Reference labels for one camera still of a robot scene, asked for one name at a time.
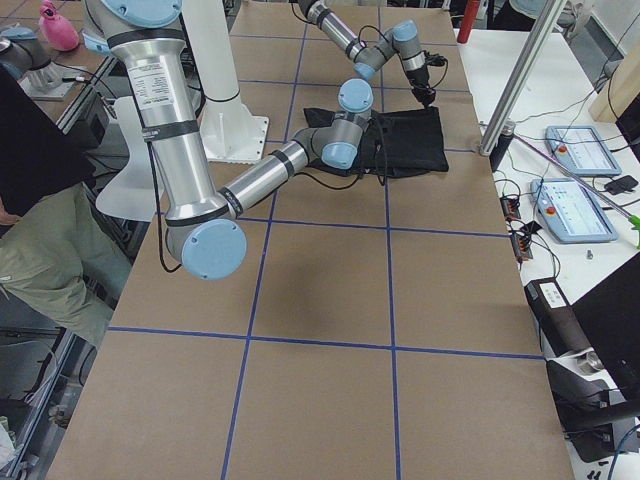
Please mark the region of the third robot base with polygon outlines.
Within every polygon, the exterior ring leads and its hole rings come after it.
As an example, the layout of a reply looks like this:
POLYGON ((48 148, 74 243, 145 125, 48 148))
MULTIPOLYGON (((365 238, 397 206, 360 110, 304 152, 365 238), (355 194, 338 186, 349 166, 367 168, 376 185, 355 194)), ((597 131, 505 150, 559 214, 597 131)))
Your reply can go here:
POLYGON ((24 26, 1 31, 1 66, 34 100, 61 101, 71 89, 37 35, 24 26))

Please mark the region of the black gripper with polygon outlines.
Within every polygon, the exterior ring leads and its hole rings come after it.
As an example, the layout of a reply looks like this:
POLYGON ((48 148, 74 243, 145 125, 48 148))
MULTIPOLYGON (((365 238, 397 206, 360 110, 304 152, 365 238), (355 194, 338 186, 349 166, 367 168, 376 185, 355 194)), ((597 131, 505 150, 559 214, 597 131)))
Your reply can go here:
POLYGON ((403 70, 411 86, 412 93, 425 109, 429 108, 436 98, 436 90, 430 85, 429 66, 444 67, 442 79, 448 72, 448 59, 438 53, 422 51, 403 60, 403 70))

